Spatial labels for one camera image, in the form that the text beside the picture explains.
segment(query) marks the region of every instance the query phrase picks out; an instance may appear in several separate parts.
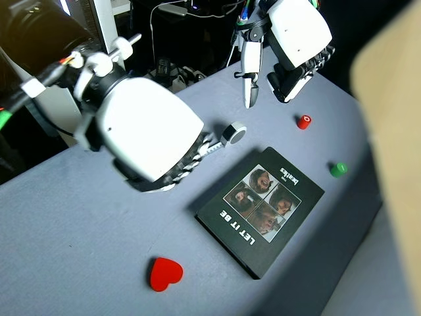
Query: blurred foreground object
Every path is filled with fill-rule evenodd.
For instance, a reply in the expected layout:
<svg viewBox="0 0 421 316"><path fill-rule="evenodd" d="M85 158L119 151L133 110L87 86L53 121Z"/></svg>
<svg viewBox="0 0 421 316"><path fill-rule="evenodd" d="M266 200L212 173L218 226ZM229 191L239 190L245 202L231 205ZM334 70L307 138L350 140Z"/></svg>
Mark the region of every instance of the blurred foreground object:
<svg viewBox="0 0 421 316"><path fill-rule="evenodd" d="M421 1L356 59L352 81L372 135L384 198L413 302L421 313Z"/></svg>

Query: black book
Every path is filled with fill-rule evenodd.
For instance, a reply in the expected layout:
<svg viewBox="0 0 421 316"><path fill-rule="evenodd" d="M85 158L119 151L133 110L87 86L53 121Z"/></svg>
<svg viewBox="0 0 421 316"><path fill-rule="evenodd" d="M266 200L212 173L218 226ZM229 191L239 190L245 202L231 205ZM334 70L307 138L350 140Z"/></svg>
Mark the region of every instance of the black book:
<svg viewBox="0 0 421 316"><path fill-rule="evenodd" d="M268 147L196 217L253 278L262 278L323 193Z"/></svg>

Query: heart-shaped object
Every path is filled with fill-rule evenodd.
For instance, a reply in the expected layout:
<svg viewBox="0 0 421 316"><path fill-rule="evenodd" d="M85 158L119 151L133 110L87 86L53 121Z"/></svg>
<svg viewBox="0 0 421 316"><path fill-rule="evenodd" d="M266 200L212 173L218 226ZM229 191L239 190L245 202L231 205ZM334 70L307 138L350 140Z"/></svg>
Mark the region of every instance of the heart-shaped object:
<svg viewBox="0 0 421 316"><path fill-rule="evenodd" d="M157 258L153 263L151 273L151 287L154 291L162 292L171 283L179 282L183 277L183 268L177 262L166 258Z"/></svg>

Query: red cylinder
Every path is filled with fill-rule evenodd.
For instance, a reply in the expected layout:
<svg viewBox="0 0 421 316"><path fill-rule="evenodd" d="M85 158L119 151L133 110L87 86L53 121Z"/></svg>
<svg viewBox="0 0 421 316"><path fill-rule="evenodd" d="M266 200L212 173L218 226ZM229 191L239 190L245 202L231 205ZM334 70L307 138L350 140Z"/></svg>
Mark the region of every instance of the red cylinder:
<svg viewBox="0 0 421 316"><path fill-rule="evenodd" d="M305 130L307 127L309 127L310 123L311 123L311 117L309 117L308 115L303 115L298 121L297 126L300 129Z"/></svg>

